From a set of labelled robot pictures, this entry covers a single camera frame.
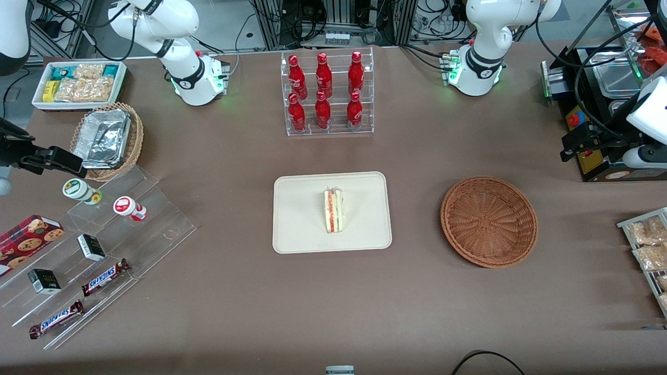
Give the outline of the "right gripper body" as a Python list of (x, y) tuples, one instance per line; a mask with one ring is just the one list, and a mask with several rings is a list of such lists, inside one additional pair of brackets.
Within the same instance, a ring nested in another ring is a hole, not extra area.
[(26, 130), (1, 119), (1, 166), (12, 166), (22, 157), (32, 155), (34, 140)]

